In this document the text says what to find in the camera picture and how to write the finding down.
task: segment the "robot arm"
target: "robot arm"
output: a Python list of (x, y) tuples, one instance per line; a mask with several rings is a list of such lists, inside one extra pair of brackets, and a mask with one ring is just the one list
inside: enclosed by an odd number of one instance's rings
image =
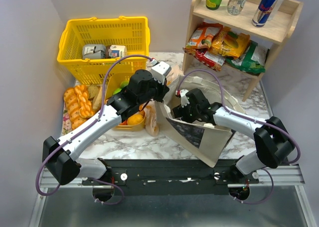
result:
[(102, 134), (137, 113), (141, 104), (152, 99), (161, 102), (169, 91), (165, 77), (170, 70), (171, 67), (165, 62), (157, 63), (151, 72), (137, 70), (131, 76), (129, 84), (108, 99), (102, 114), (101, 111), (96, 113), (80, 127), (58, 140), (49, 137), (44, 141), (43, 161), (51, 152), (68, 142), (45, 165), (60, 185), (66, 185), (76, 177), (99, 179), (105, 174), (107, 164), (102, 159), (82, 159), (79, 158), (81, 153)]
[(229, 178), (239, 179), (252, 171), (266, 166), (277, 168), (284, 159), (293, 151), (294, 146), (288, 138), (275, 129), (269, 128), (256, 121), (270, 123), (286, 131), (284, 125), (277, 117), (262, 119), (239, 114), (234, 110), (227, 111), (222, 104), (210, 104), (200, 89), (191, 91), (181, 90), (181, 105), (173, 108), (175, 118), (193, 123), (195, 120), (208, 122), (213, 125), (228, 127), (255, 140), (256, 151), (240, 158), (229, 171)]

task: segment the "floral placemat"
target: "floral placemat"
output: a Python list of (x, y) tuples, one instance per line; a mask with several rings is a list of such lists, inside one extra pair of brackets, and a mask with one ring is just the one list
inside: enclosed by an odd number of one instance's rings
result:
[(70, 116), (66, 109), (65, 103), (63, 104), (63, 122), (62, 122), (62, 136), (72, 131)]

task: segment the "bread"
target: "bread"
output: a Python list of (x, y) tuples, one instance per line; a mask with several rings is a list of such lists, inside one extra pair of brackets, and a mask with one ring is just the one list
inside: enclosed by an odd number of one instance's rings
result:
[(78, 103), (80, 105), (79, 114), (82, 118), (90, 118), (94, 115), (92, 103), (89, 101), (89, 92), (86, 85), (77, 85), (74, 88)]
[(82, 118), (80, 116), (79, 110), (81, 107), (78, 103), (74, 88), (67, 89), (63, 95), (63, 99), (65, 101), (65, 106), (70, 116), (72, 130), (74, 130), (81, 124), (83, 124), (87, 119)]
[(95, 96), (99, 93), (99, 87), (95, 84), (91, 84), (88, 86), (88, 92), (89, 92), (89, 100), (93, 100)]
[(101, 109), (102, 104), (102, 87), (99, 88), (98, 94), (94, 97), (92, 101), (92, 109), (96, 112)]

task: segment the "red bull can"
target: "red bull can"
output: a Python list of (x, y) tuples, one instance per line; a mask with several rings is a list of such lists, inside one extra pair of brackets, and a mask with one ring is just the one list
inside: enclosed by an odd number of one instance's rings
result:
[(269, 15), (278, 0), (261, 0), (258, 9), (253, 17), (253, 25), (262, 27), (265, 25)]

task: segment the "paper bag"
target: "paper bag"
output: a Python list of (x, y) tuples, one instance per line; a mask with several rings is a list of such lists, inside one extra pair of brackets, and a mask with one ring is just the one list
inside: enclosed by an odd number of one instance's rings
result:
[[(169, 92), (165, 95), (162, 103), (155, 102), (159, 129), (208, 166), (214, 167), (220, 153), (234, 133), (229, 128), (214, 126), (210, 123), (198, 121), (187, 123), (173, 119), (172, 109), (180, 104), (180, 98), (175, 96), (175, 91), (182, 78), (183, 76), (178, 77), (168, 86)], [(195, 88), (202, 90), (210, 103), (221, 103), (219, 86), (213, 82), (200, 77), (187, 77), (180, 87), (181, 90), (187, 89), (189, 91)], [(224, 98), (228, 107), (244, 113), (237, 100), (226, 91), (224, 91)]]

